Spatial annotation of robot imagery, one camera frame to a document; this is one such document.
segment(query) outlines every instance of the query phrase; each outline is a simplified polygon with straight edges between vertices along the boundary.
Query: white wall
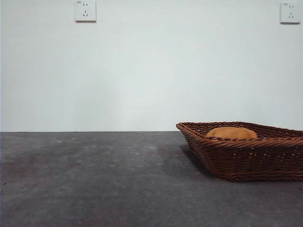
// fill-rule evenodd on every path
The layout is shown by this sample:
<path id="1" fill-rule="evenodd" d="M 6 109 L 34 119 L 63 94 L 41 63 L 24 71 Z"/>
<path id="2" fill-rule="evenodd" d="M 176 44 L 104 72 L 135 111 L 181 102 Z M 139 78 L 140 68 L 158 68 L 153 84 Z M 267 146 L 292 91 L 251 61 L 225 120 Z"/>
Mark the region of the white wall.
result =
<path id="1" fill-rule="evenodd" d="M 1 1 L 2 131 L 303 130 L 303 25 L 280 1 L 98 0 L 95 24 L 74 1 Z"/>

